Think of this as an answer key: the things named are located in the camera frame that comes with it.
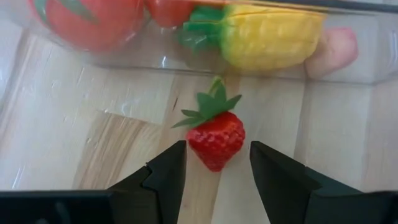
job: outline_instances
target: red strawberry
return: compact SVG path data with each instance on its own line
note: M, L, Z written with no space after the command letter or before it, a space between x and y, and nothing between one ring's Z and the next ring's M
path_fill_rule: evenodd
M119 47L140 28L143 0L28 0L34 13L63 40L82 50Z
M189 118L175 127L189 125L186 139L203 163L213 172L225 164L242 148L245 131L242 121L229 110L242 96L227 100L225 86L216 79L210 94L198 93L199 111L182 110Z

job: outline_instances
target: toy tomato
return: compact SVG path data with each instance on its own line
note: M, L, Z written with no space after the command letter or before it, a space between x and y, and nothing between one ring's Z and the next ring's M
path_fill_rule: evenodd
M107 51L139 30L143 0L28 0L35 15L74 47Z
M145 4L153 20L164 28L182 25L195 7L190 0L146 0Z

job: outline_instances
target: robotic claw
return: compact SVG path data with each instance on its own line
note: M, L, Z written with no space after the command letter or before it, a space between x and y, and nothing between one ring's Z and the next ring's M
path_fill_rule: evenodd
M398 192L362 193L252 142L250 160L272 224L397 224ZM108 190L1 192L0 223L174 224L185 184L179 141Z

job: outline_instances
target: yellow pineapple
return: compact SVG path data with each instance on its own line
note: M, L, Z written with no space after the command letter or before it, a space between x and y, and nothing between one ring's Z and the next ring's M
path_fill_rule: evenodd
M184 31L191 44L214 44L245 70L274 70L302 63L314 53L325 15L301 9L231 4L222 11L198 7Z

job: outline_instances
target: wooden table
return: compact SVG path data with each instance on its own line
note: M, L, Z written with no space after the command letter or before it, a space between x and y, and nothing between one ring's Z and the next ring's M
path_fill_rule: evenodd
M210 83L96 68L8 22L0 27L1 190L105 189L183 138L184 129L170 127ZM244 96L234 112L247 141L221 173L188 150L179 223L268 223L249 166L252 140L361 190L398 188L397 81L226 84Z

